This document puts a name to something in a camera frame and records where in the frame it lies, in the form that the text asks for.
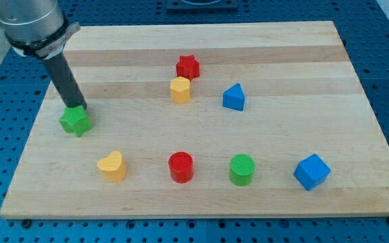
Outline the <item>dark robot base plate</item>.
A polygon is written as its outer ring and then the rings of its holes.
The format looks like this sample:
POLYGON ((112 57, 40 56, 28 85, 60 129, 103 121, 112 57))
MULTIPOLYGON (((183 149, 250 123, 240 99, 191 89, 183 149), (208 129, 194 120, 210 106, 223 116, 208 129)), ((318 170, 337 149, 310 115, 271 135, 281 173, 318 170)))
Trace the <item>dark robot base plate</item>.
POLYGON ((167 0, 166 12, 217 11, 238 9, 239 0, 167 0))

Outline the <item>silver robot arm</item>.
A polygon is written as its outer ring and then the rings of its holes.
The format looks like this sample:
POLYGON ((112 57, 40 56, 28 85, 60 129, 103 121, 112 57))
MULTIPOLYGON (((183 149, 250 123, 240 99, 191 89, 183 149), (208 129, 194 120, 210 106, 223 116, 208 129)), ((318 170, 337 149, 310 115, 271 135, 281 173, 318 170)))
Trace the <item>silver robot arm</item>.
POLYGON ((87 108, 63 55, 66 43, 80 25, 69 23, 57 0, 0 0, 0 23, 18 55, 42 61, 66 107, 87 108))

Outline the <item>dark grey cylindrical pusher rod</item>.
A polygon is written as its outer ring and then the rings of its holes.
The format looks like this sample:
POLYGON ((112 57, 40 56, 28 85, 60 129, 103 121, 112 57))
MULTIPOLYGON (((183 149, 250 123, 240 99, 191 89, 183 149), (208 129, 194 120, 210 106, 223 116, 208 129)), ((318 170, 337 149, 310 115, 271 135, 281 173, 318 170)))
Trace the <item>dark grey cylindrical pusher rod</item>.
POLYGON ((87 109, 84 96, 63 53, 49 59, 43 59, 42 63, 66 107, 82 106, 87 109))

